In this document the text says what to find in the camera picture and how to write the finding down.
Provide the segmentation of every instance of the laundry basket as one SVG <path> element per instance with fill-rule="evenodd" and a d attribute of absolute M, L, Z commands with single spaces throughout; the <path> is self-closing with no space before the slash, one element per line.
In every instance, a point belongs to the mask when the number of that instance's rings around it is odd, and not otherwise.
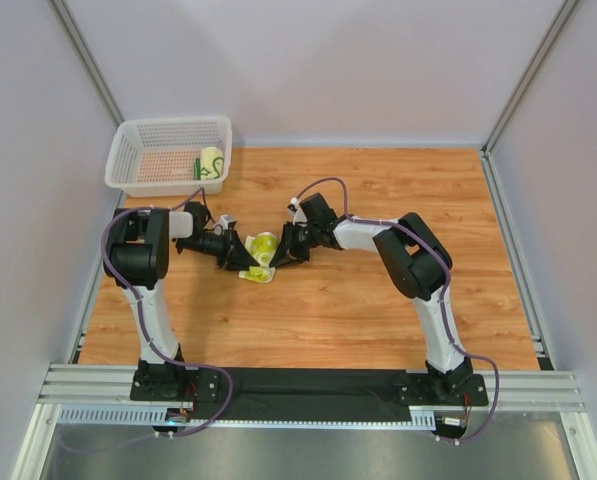
<path fill-rule="evenodd" d="M 231 136 L 231 122 L 225 117 L 126 121 L 111 145 L 105 183 L 132 197 L 189 195 L 198 187 L 220 193 L 231 164 Z M 205 147 L 223 151 L 219 178 L 194 177 L 194 161 Z"/>

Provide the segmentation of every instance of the wire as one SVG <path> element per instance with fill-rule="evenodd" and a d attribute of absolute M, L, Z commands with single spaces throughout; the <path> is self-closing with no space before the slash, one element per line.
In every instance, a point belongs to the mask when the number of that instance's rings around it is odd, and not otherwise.
<path fill-rule="evenodd" d="M 494 370 L 494 379 L 495 379 L 495 381 L 494 381 L 494 397 L 491 401 L 491 409 L 489 410 L 489 414 L 487 415 L 487 418 L 485 419 L 484 423 L 480 426 L 480 428 L 473 434 L 469 435 L 468 437 L 461 438 L 460 443 L 466 443 L 466 442 L 476 440 L 483 433 L 485 433 L 487 431 L 487 429 L 491 425 L 491 421 L 494 417 L 494 414 L 496 413 L 496 408 L 498 407 L 498 397 L 500 395 L 500 372 L 498 371 L 498 365 L 496 365 L 496 362 L 494 362 L 491 358 L 485 357 L 484 355 L 476 355 L 476 354 L 467 352 L 465 349 L 463 349 L 460 345 L 458 345 L 456 343 L 456 339 L 454 338 L 453 334 L 451 333 L 451 328 L 449 327 L 449 317 L 447 315 L 447 305 L 445 303 L 446 302 L 445 295 L 447 293 L 447 290 L 449 289 L 449 284 L 451 283 L 451 271 L 449 270 L 449 267 L 447 266 L 447 264 L 445 263 L 443 258 L 433 248 L 431 248 L 431 246 L 429 246 L 428 243 L 426 243 L 422 238 L 420 238 L 418 235 L 416 235 L 414 232 L 412 232 L 407 227 L 404 227 L 404 226 L 400 225 L 399 223 L 392 222 L 389 220 L 370 220 L 370 219 L 364 219 L 364 218 L 358 218 L 358 217 L 352 216 L 349 213 L 349 194 L 347 191 L 347 185 L 345 184 L 345 182 L 342 178 L 326 177 L 326 178 L 321 178 L 320 180 L 316 180 L 315 182 L 313 182 L 313 183 L 307 185 L 305 188 L 303 188 L 300 191 L 300 193 L 296 196 L 296 198 L 299 199 L 308 190 L 315 187 L 316 185 L 319 185 L 324 182 L 329 182 L 329 181 L 337 182 L 342 186 L 343 208 L 344 208 L 344 212 L 345 212 L 344 213 L 345 218 L 347 218 L 349 221 L 351 221 L 353 223 L 358 223 L 361 225 L 384 225 L 384 226 L 388 226 L 388 227 L 397 228 L 398 230 L 403 232 L 405 235 L 412 238 L 423 249 L 425 249 L 427 251 L 427 253 L 429 253 L 429 255 L 431 255 L 431 257 L 438 263 L 438 265 L 440 265 L 440 268 L 442 268 L 443 273 L 445 274 L 445 283 L 440 290 L 440 295 L 439 295 L 438 301 L 440 303 L 440 313 L 442 316 L 442 323 L 445 328 L 445 333 L 447 334 L 447 338 L 449 339 L 449 343 L 451 343 L 452 347 L 461 355 L 463 355 L 467 358 L 471 358 L 473 360 L 480 360 L 480 361 L 486 362 L 489 365 L 491 365 L 492 369 Z M 454 442 L 453 439 L 445 439 L 445 440 L 451 441 L 452 443 Z"/>
<path fill-rule="evenodd" d="M 182 203 L 176 205 L 175 207 L 172 207 L 169 209 L 162 209 L 162 210 L 171 210 L 171 211 L 178 210 L 178 209 L 184 207 L 187 203 L 189 203 L 199 193 L 202 193 L 203 203 L 205 203 L 205 205 L 206 205 L 207 200 L 205 197 L 205 189 L 199 188 L 193 194 L 191 194 L 189 197 L 187 197 Z M 172 365 L 176 365 L 179 367 L 198 368 L 198 369 L 204 368 L 207 370 L 213 370 L 215 372 L 221 373 L 227 379 L 227 384 L 228 384 L 227 397 L 225 398 L 225 401 L 223 402 L 221 407 L 218 409 L 218 411 L 213 416 L 211 416 L 208 420 L 201 423 L 200 425 L 198 425 L 196 427 L 192 427 L 192 428 L 187 428 L 181 432 L 176 432 L 171 435 L 173 437 L 187 437 L 189 435 L 193 435 L 194 433 L 202 432 L 203 430 L 209 428 L 209 426 L 211 424 L 213 424 L 218 418 L 220 418 L 220 416 L 224 413 L 224 411 L 229 406 L 229 403 L 231 402 L 231 397 L 232 397 L 233 391 L 234 391 L 234 381 L 233 381 L 233 378 L 231 377 L 231 375 L 229 374 L 229 372 L 227 370 L 225 370 L 224 368 L 217 367 L 215 365 L 208 365 L 206 363 L 181 362 L 179 360 L 174 360 L 173 358 L 169 358 L 167 355 L 165 355 L 160 350 L 158 350 L 158 347 L 154 343 L 153 338 L 151 338 L 151 336 L 149 335 L 149 332 L 147 330 L 147 325 L 145 323 L 145 313 L 144 313 L 144 309 L 143 309 L 143 305 L 142 305 L 142 297 L 140 295 L 140 292 L 138 291 L 138 289 L 136 289 L 136 287 L 134 287 L 131 283 L 129 283 L 129 281 L 125 277 L 123 277 L 122 274 L 112 265 L 111 260 L 109 258 L 109 254 L 107 253 L 107 248 L 106 248 L 107 240 L 109 238 L 111 229 L 120 220 L 127 217 L 128 215 L 131 215 L 132 213 L 139 212 L 139 211 L 145 211 L 145 210 L 160 210 L 160 209 L 153 207 L 153 206 L 129 208 L 127 210 L 120 212 L 109 222 L 109 224 L 105 227 L 105 229 L 102 233 L 102 238 L 100 239 L 100 249 L 102 252 L 102 261 L 105 264 L 105 267 L 107 267 L 107 270 L 122 285 L 124 285 L 136 298 L 136 307 L 137 307 L 136 310 L 138 311 L 138 324 L 140 326 L 140 333 L 145 338 L 145 340 L 147 340 L 149 348 L 151 348 L 151 350 L 158 356 L 158 358 L 162 359 L 166 363 L 170 363 Z M 135 443 L 142 442 L 143 440 L 148 440 L 150 438 L 154 438 L 154 435 L 153 434 L 142 435 L 140 437 L 135 437 L 133 439 L 129 439 L 124 442 L 112 445 L 111 447 L 98 448 L 98 449 L 93 449 L 93 450 L 79 449 L 79 448 L 71 447 L 71 446 L 65 444 L 64 441 L 62 440 L 62 438 L 58 438 L 58 443 L 60 444 L 60 446 L 62 448 L 64 448 L 65 450 L 67 450 L 68 452 L 71 452 L 71 453 L 95 454 L 95 453 L 111 452 L 111 451 L 117 450 L 119 448 L 126 447 L 128 445 L 133 445 Z"/>

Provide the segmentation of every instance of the purple cable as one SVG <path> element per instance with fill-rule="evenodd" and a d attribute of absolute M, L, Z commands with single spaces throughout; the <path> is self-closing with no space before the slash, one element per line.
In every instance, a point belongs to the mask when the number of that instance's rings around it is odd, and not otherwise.
<path fill-rule="evenodd" d="M 205 198 L 205 189 L 204 188 L 199 188 L 193 194 L 191 194 L 188 198 L 186 198 L 182 203 L 176 205 L 173 208 L 163 209 L 163 210 L 172 210 L 172 211 L 173 210 L 178 210 L 179 208 L 184 207 L 188 202 L 190 202 L 199 193 L 202 193 L 203 203 L 205 203 L 205 205 L 206 205 L 207 201 L 206 201 L 206 198 Z M 130 208 L 130 209 L 124 210 L 123 212 L 121 212 L 118 215 L 116 215 L 111 220 L 111 222 L 109 222 L 109 224 L 105 227 L 105 230 L 102 233 L 102 238 L 100 240 L 100 249 L 102 251 L 102 261 L 105 264 L 105 266 L 107 267 L 107 270 L 109 272 L 111 272 L 111 274 L 120 283 L 122 283 L 125 287 L 127 287 L 127 289 L 129 289 L 129 291 L 131 293 L 133 293 L 134 297 L 136 298 L 136 301 L 137 301 L 136 302 L 136 306 L 137 306 L 137 311 L 138 311 L 138 323 L 140 325 L 140 332 L 141 332 L 142 336 L 149 343 L 149 347 L 153 350 L 153 352 L 159 358 L 161 358 L 164 362 L 166 362 L 166 363 L 170 363 L 172 365 L 177 365 L 179 367 L 185 367 L 185 368 L 187 368 L 187 367 L 189 367 L 189 368 L 205 368 L 207 370 L 213 370 L 215 372 L 219 372 L 219 373 L 221 373 L 222 375 L 224 375 L 227 378 L 227 383 L 228 383 L 227 398 L 223 402 L 222 406 L 218 409 L 218 411 L 211 418 L 209 418 L 205 422 L 201 423 L 200 425 L 198 425 L 196 427 L 192 427 L 192 428 L 187 428 L 187 429 L 183 430 L 182 432 L 177 432 L 177 433 L 173 434 L 174 437 L 187 437 L 189 435 L 193 435 L 194 433 L 202 432 L 203 430 L 205 430 L 206 428 L 208 428 L 209 426 L 211 426 L 211 424 L 213 424 L 224 413 L 224 411 L 229 406 L 229 403 L 231 402 L 231 397 L 233 395 L 233 391 L 234 391 L 234 381 L 233 381 L 233 378 L 231 377 L 231 375 L 229 374 L 229 372 L 227 370 L 225 370 L 224 368 L 217 367 L 215 365 L 208 365 L 206 363 L 187 363 L 187 362 L 181 362 L 181 361 L 178 361 L 178 360 L 174 360 L 173 358 L 169 358 L 167 355 L 165 355 L 160 350 L 158 350 L 158 347 L 153 343 L 153 339 L 151 338 L 151 336 L 149 335 L 149 332 L 147 331 L 147 325 L 145 323 L 145 316 L 144 316 L 144 311 L 143 311 L 143 307 L 142 307 L 142 299 L 140 297 L 140 293 L 111 264 L 111 260 L 109 259 L 109 255 L 107 254 L 107 249 L 106 249 L 107 239 L 109 238 L 109 233 L 111 232 L 111 229 L 114 227 L 114 225 L 116 225 L 120 220 L 122 220 L 126 216 L 131 215 L 132 213 L 135 213 L 135 212 L 138 212 L 138 211 L 156 210 L 156 209 L 157 209 L 156 207 L 152 207 L 152 206 L 149 206 L 149 207 L 136 207 L 136 208 Z M 117 450 L 119 448 L 123 448 L 123 447 L 129 446 L 129 445 L 133 445 L 133 444 L 138 443 L 138 442 L 142 442 L 143 440 L 148 440 L 150 438 L 155 438 L 155 436 L 153 434 L 142 435 L 140 437 L 135 437 L 135 438 L 126 440 L 124 442 L 118 443 L 118 444 L 113 445 L 111 447 L 99 448 L 99 449 L 94 449 L 94 450 L 86 450 L 86 449 L 79 449 L 79 448 L 70 447 L 69 445 L 66 445 L 63 442 L 62 438 L 58 438 L 58 443 L 60 444 L 60 446 L 62 448 L 64 448 L 65 450 L 67 450 L 67 451 L 69 451 L 71 453 L 95 454 L 95 453 L 105 453 L 105 452 L 114 451 L 114 450 Z"/>
<path fill-rule="evenodd" d="M 481 360 L 483 362 L 487 362 L 489 365 L 491 365 L 491 367 L 494 370 L 494 379 L 495 379 L 494 398 L 491 401 L 491 409 L 489 410 L 489 414 L 487 415 L 485 422 L 480 426 L 480 428 L 473 434 L 469 435 L 468 437 L 461 438 L 460 443 L 467 443 L 472 440 L 476 440 L 483 433 L 485 433 L 485 431 L 489 428 L 491 421 L 494 417 L 494 414 L 496 413 L 496 407 L 498 406 L 498 396 L 500 394 L 500 372 L 498 371 L 498 365 L 496 365 L 496 362 L 494 362 L 491 358 L 485 357 L 483 355 L 475 355 L 473 353 L 467 352 L 462 347 L 460 347 L 460 345 L 458 345 L 456 343 L 456 339 L 454 338 L 454 336 L 451 333 L 451 328 L 449 327 L 449 317 L 447 315 L 447 306 L 445 305 L 445 294 L 447 293 L 447 289 L 449 288 L 449 284 L 451 282 L 451 271 L 449 270 L 449 267 L 447 266 L 445 261 L 442 259 L 442 257 L 438 253 L 436 253 L 436 251 L 433 248 L 431 248 L 431 246 L 429 246 L 428 243 L 426 243 L 422 238 L 420 238 L 414 232 L 409 230 L 407 227 L 404 227 L 396 222 L 390 222 L 388 220 L 369 220 L 369 219 L 357 218 L 357 217 L 352 216 L 349 213 L 349 195 L 347 192 L 347 185 L 345 184 L 344 180 L 342 180 L 339 177 L 321 178 L 320 180 L 317 180 L 317 181 L 313 182 L 312 184 L 303 188 L 301 190 L 301 192 L 296 196 L 296 198 L 302 197 L 305 194 L 305 192 L 307 192 L 307 190 L 315 187 L 316 185 L 319 185 L 323 182 L 328 182 L 328 181 L 338 182 L 342 186 L 343 208 L 345 211 L 345 218 L 347 218 L 351 222 L 364 224 L 364 225 L 386 225 L 389 227 L 397 228 L 398 230 L 402 231 L 405 235 L 414 239 L 416 241 L 416 243 L 418 243 L 418 245 L 420 245 L 422 248 L 424 248 L 432 256 L 432 258 L 434 260 L 436 260 L 436 262 L 438 262 L 438 265 L 440 265 L 440 268 L 442 268 L 442 270 L 445 274 L 445 284 L 442 286 L 442 289 L 440 290 L 440 295 L 439 295 L 440 313 L 442 316 L 442 323 L 445 328 L 445 333 L 447 334 L 447 338 L 449 338 L 449 342 L 451 343 L 451 346 L 454 347 L 454 349 L 456 349 L 456 351 L 458 353 L 460 353 L 461 355 L 464 355 L 465 357 L 471 358 L 473 360 Z"/>

